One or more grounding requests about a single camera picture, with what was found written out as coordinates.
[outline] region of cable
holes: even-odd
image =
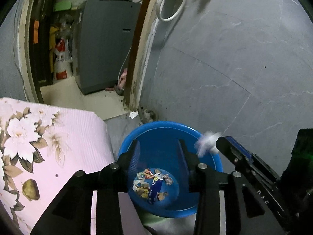
[[[163,21],[163,22],[168,22],[173,20],[175,17],[177,17],[179,15],[179,13],[181,13],[182,9],[184,8],[185,4],[186,4],[187,0],[183,0],[182,4],[180,5],[180,7],[178,8],[178,10],[174,13],[173,16],[169,17],[169,18],[162,18],[161,16],[161,7],[162,4],[164,2],[164,0],[158,0],[156,2],[156,16],[158,17],[159,20]]]
[[[121,68],[120,68],[120,72],[118,73],[118,77],[117,77],[117,86],[118,86],[118,82],[119,82],[119,80],[120,80],[120,73],[121,73],[121,71],[122,71],[122,68],[123,68],[123,66],[124,66],[124,63],[126,62],[126,59],[127,59],[128,55],[129,55],[130,49],[131,49],[131,46],[130,46],[129,51],[128,51],[126,57],[125,57],[125,60],[124,60],[122,66],[121,66]]]

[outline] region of yellow object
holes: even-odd
[[[58,27],[51,26],[50,27],[50,37],[49,37],[49,63],[50,63],[50,71],[53,73],[54,71],[54,63],[53,63],[53,58],[54,58],[54,53],[53,49],[55,48],[55,32],[59,31]]]

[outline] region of black device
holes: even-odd
[[[261,158],[231,136],[217,140],[218,150],[235,165],[231,174],[200,163],[178,140],[189,174],[189,192],[199,192],[195,235],[220,234],[220,195],[225,196],[226,234],[311,234],[313,217],[313,129],[299,130],[290,163],[279,177]],[[97,194],[97,234],[123,234],[118,192],[133,178],[137,141],[116,163],[99,172],[77,171],[31,231],[34,234],[90,234],[92,192]]]

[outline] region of white hose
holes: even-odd
[[[186,4],[187,0],[183,0],[182,4],[180,5],[180,7],[178,8],[178,10],[174,13],[173,16],[169,17],[169,18],[162,18],[161,16],[161,7],[162,7],[162,3],[164,2],[164,0],[158,0],[156,2],[156,16],[158,17],[159,20],[163,21],[163,22],[168,22],[173,20],[175,17],[177,17],[179,15],[179,13],[181,13],[182,9],[184,8],[185,4]]]

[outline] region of blue bucket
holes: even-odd
[[[153,199],[153,202],[151,202],[151,195],[145,200],[143,194],[139,196],[138,192],[129,188],[128,194],[132,201],[145,211],[159,217],[180,218],[195,214],[199,194],[188,192],[188,186],[186,186],[188,177],[181,177],[177,148],[178,140],[182,139],[185,141],[188,151],[196,153],[194,145],[200,136],[200,132],[188,126],[169,121],[144,124],[132,131],[123,141],[118,156],[128,151],[133,140],[138,140],[140,144],[140,168],[136,171],[139,173],[138,177],[134,177],[134,183],[146,176],[143,178],[144,181],[141,180],[144,186],[156,187],[156,182],[162,184],[161,190],[158,190],[158,199],[154,198],[156,200]],[[199,160],[211,168],[223,172],[218,154],[207,153]]]

